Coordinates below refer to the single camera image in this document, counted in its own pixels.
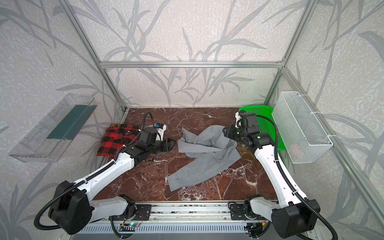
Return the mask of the grey long sleeve shirt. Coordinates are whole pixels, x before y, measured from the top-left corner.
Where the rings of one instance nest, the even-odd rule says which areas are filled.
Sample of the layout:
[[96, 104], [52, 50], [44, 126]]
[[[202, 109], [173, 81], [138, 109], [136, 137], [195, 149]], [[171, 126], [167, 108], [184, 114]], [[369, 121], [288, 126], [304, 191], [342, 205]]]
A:
[[178, 150], [194, 160], [167, 177], [172, 192], [209, 180], [241, 159], [237, 142], [224, 136], [224, 128], [212, 125], [199, 135], [182, 129]]

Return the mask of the green plastic basket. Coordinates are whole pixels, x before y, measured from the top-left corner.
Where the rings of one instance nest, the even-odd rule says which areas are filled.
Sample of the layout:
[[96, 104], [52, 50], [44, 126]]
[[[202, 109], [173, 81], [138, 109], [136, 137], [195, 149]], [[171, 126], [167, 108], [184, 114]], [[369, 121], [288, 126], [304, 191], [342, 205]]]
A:
[[[265, 106], [265, 105], [246, 106], [246, 107], [241, 107], [239, 111], [254, 113], [256, 115], [260, 115], [265, 118], [268, 118], [273, 122], [275, 121], [272, 116], [274, 109], [269, 106]], [[273, 141], [274, 142], [276, 141], [276, 130], [274, 125], [270, 121], [264, 118], [258, 118], [258, 125], [260, 127], [261, 132], [268, 133], [273, 139]], [[281, 135], [279, 135], [278, 151], [282, 151], [282, 150], [286, 150], [286, 146], [282, 140]]]

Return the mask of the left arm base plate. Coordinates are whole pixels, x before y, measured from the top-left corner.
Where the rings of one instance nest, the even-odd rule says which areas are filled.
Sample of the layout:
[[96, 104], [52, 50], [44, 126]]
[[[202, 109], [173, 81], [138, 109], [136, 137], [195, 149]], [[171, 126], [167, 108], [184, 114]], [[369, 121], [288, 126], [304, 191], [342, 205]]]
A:
[[110, 219], [113, 221], [148, 221], [151, 209], [150, 204], [128, 205], [121, 215], [111, 216]]

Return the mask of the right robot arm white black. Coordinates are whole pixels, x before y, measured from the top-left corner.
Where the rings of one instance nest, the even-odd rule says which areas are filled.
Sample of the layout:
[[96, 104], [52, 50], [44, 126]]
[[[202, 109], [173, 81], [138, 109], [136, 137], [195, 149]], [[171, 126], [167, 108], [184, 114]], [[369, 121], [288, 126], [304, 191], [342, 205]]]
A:
[[245, 199], [244, 212], [250, 219], [263, 217], [272, 222], [278, 235], [285, 239], [314, 229], [317, 216], [296, 196], [302, 198], [317, 212], [320, 206], [316, 200], [308, 200], [296, 185], [287, 168], [275, 153], [275, 142], [268, 133], [252, 133], [230, 125], [223, 129], [224, 136], [240, 142], [251, 149], [262, 164], [277, 195], [277, 202], [255, 196]]

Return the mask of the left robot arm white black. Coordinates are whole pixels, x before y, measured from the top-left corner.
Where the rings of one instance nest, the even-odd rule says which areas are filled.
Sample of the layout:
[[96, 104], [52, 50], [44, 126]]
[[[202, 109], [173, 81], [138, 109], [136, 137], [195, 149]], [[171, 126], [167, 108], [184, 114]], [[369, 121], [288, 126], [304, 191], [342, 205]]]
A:
[[136, 214], [135, 201], [126, 195], [95, 200], [96, 195], [120, 175], [133, 169], [149, 155], [170, 152], [176, 141], [170, 138], [154, 144], [142, 141], [123, 146], [114, 159], [98, 170], [73, 183], [58, 185], [54, 202], [49, 206], [49, 218], [69, 235], [80, 232], [87, 224], [111, 216], [129, 219]]

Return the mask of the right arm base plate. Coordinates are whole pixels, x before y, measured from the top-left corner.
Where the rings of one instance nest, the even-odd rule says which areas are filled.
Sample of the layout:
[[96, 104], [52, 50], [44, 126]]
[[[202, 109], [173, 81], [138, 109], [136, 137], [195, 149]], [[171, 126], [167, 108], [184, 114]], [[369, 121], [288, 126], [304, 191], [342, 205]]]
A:
[[246, 214], [244, 203], [229, 202], [228, 208], [230, 210], [231, 220], [251, 220], [251, 218]]

